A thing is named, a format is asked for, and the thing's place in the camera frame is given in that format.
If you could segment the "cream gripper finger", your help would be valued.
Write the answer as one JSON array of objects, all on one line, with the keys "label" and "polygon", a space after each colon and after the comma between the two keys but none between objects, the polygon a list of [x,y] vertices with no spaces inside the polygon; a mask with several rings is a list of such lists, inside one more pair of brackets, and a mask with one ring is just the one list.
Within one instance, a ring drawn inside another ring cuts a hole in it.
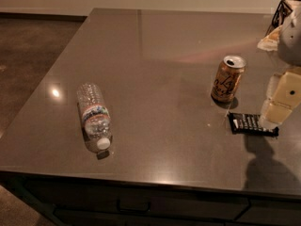
[{"label": "cream gripper finger", "polygon": [[301,68],[293,67],[270,78],[261,108],[260,126],[275,129],[301,104]]}]

